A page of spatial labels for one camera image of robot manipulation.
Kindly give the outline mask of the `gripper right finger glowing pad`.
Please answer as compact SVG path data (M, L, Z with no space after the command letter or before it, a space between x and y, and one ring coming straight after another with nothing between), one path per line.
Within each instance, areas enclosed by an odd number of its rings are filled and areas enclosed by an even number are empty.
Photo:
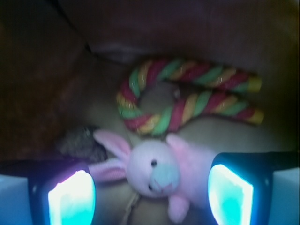
M219 225L298 225L299 153L220 153L211 165L208 196Z

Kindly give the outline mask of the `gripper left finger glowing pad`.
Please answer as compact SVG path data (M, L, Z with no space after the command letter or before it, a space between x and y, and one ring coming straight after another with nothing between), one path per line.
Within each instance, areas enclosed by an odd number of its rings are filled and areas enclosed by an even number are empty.
M81 160L0 163L2 225L90 225L96 187Z

